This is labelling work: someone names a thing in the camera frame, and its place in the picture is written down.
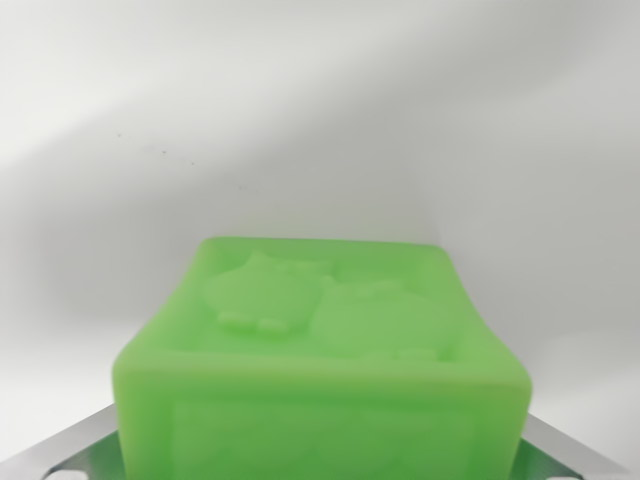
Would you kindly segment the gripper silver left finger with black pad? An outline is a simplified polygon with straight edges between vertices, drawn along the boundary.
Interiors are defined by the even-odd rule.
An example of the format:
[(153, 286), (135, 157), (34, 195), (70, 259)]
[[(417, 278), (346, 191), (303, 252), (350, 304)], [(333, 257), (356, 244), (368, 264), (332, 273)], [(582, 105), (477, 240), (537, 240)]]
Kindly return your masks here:
[(114, 405), (1, 463), (2, 479), (124, 479)]

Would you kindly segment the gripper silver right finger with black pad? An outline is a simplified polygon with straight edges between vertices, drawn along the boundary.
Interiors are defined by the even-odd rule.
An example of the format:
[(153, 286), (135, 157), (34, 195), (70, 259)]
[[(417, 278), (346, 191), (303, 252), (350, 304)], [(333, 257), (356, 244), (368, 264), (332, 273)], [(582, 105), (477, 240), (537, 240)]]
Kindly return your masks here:
[(518, 479), (638, 479), (639, 475), (529, 415), (517, 453)]

